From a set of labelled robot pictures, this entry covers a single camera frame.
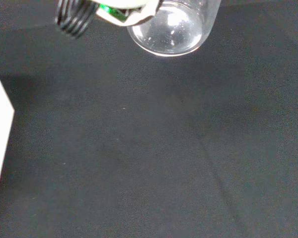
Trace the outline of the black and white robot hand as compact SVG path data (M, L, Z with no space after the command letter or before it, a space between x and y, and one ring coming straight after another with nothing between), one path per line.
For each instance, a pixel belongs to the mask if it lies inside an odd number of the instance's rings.
M60 0L54 22L62 33L77 39L96 18L134 26L153 18L161 4L160 0Z

